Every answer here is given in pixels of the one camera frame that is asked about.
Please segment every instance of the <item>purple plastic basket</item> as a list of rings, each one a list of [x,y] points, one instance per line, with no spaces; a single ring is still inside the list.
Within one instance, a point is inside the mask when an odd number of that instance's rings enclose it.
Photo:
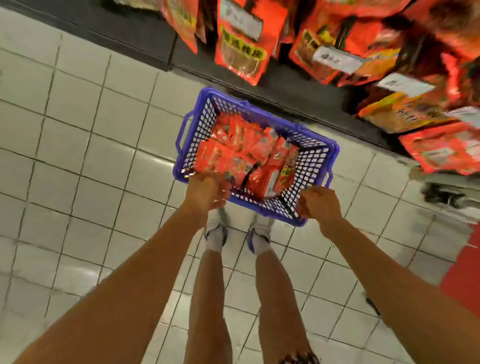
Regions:
[[[332,165],[339,152],[338,144],[302,125],[278,118],[247,101],[240,101],[211,87],[200,91],[195,109],[183,118],[175,142],[178,157],[173,169],[174,177],[188,183],[188,178],[195,174],[193,162],[197,155],[198,144],[211,136],[212,125],[221,111],[240,114],[247,121],[255,122],[262,127],[274,128],[279,135],[300,147],[294,182],[279,197],[260,201],[247,190],[234,189],[231,191],[229,201],[293,226],[303,226],[306,221],[296,212],[300,191],[310,185],[322,184],[327,173],[329,176],[325,186],[330,185],[333,177]],[[181,148],[180,141],[187,122],[192,116],[192,122]]]

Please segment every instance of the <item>sock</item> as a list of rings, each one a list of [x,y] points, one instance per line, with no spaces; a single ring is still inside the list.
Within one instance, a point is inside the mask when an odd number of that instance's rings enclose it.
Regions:
[[[217,252],[222,252],[222,242],[223,242],[223,229],[219,225],[217,228],[210,230],[207,237],[207,244],[205,249],[215,250]]]
[[[272,249],[272,246],[268,240],[264,236],[258,235],[255,231],[253,232],[252,236],[252,245],[256,256],[259,256],[260,254],[268,252]]]

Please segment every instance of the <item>person's right arm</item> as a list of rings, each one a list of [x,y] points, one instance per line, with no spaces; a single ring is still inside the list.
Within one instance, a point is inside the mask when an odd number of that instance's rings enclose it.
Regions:
[[[318,221],[322,234],[339,249],[417,364],[480,363],[480,319],[395,262],[342,218],[333,190],[304,190],[298,210]]]

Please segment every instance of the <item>foot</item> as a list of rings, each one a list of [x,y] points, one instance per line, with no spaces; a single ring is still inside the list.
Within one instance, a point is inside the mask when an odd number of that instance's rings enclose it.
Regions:
[[[208,213],[208,220],[204,230],[207,249],[222,251],[227,242],[228,216],[223,207],[212,210]]]
[[[252,253],[260,255],[271,249],[270,231],[275,219],[255,214],[247,235],[248,248]]]

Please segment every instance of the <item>white price label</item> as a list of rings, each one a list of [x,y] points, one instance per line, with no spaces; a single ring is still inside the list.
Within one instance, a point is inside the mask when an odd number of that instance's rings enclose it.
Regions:
[[[263,21],[249,14],[236,2],[221,0],[220,18],[258,42],[264,25]]]
[[[315,62],[324,64],[334,70],[348,74],[354,73],[365,62],[362,57],[355,56],[340,49],[321,46],[313,54]]]
[[[393,92],[402,92],[408,97],[417,97],[435,88],[434,85],[428,82],[420,81],[401,73],[391,73],[377,85]]]
[[[457,118],[461,121],[468,122],[472,126],[480,127],[480,109],[474,106],[466,106],[446,113],[451,118]]]

